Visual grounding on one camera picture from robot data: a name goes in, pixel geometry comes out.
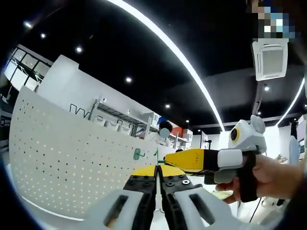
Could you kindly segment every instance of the curved light strip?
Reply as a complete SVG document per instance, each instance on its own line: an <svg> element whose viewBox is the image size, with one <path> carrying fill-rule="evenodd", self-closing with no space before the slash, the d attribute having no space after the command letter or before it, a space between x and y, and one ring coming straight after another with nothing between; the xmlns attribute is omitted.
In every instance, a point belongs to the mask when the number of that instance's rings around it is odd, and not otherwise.
<svg viewBox="0 0 307 230"><path fill-rule="evenodd" d="M284 115L282 116L282 118L280 118L280 120L277 122L277 124L275 125L275 127L277 127L282 121L283 119L288 115L288 113L290 112L290 110L292 109L293 105L296 103L299 95L301 94L301 91L304 87L304 84L305 84L305 75L302 79L302 83L301 83L301 86L299 87L297 93L296 93L296 96L295 98L293 99L292 103L290 104L289 108L287 109L287 111L284 113Z"/></svg>
<svg viewBox="0 0 307 230"><path fill-rule="evenodd" d="M152 32L154 32L167 46L170 48L170 50L177 56L177 58L182 62L182 64L185 66L185 68L189 71L192 78L196 81L197 85L201 89L202 93L206 97L209 105L211 106L215 117L220 124L220 127L223 132L225 132L221 117L219 113L217 112L217 109L213 103L213 100L211 96L209 95L206 87L202 83L200 77L198 76L197 72L193 68L193 66L190 64L190 62L187 60L187 58L183 55L183 53L179 50L179 48L173 43L173 41L156 25L154 24L149 18L147 18L144 14L139 12L136 8L130 6L128 3L122 1L122 0L106 0L114 5L119 6L123 10L130 13L132 16L137 18L140 22L142 22L144 25L146 25Z"/></svg>

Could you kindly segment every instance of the pegboard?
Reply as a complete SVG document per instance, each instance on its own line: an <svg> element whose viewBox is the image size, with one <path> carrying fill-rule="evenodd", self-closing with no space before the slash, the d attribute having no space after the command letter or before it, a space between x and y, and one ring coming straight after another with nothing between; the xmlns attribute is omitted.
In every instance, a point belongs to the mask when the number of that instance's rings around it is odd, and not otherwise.
<svg viewBox="0 0 307 230"><path fill-rule="evenodd" d="M78 219L107 193L123 188L135 169L157 164L157 150L159 158L174 152L80 119L26 87L15 104L9 145L18 193Z"/></svg>

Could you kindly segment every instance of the ceiling air conditioner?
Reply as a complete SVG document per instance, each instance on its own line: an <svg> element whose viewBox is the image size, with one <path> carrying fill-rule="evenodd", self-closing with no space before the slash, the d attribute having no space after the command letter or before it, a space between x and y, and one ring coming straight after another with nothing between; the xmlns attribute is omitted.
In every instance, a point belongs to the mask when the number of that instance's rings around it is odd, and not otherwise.
<svg viewBox="0 0 307 230"><path fill-rule="evenodd" d="M252 43L257 81L286 75L288 42L287 38L259 38Z"/></svg>

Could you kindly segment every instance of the black ceiling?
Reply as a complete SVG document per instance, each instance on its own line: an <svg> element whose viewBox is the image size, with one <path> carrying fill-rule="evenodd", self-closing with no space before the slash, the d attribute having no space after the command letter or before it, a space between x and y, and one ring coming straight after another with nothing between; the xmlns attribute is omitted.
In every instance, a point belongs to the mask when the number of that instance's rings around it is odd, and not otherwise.
<svg viewBox="0 0 307 230"><path fill-rule="evenodd" d="M21 44L51 61L60 54L76 60L82 71L179 126L187 127L187 119L190 127L217 123L189 72L146 26L106 0L72 2L41 20ZM223 7L220 1L126 2L178 46L204 82L223 122L249 119L257 90L251 52L257 21L246 13L245 0L224 1ZM78 45L84 47L82 54L75 52ZM286 111L303 72L289 44L286 77L265 82L271 89L262 94L262 117ZM133 84L125 83L126 76ZM301 94L291 113L303 112L304 98Z"/></svg>

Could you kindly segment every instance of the human hand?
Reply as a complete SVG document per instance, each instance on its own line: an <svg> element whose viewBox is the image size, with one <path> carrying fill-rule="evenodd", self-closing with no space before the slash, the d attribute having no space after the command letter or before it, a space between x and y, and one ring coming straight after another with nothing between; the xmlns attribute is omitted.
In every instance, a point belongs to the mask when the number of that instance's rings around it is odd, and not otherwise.
<svg viewBox="0 0 307 230"><path fill-rule="evenodd" d="M253 174L257 179L258 197L270 196L283 199L291 198L303 177L300 167L280 164L272 158L262 155L256 156ZM239 187L239 178L235 177L231 183L218 184L216 190L232 190L233 194L224 200L231 204L235 201L241 201Z"/></svg>

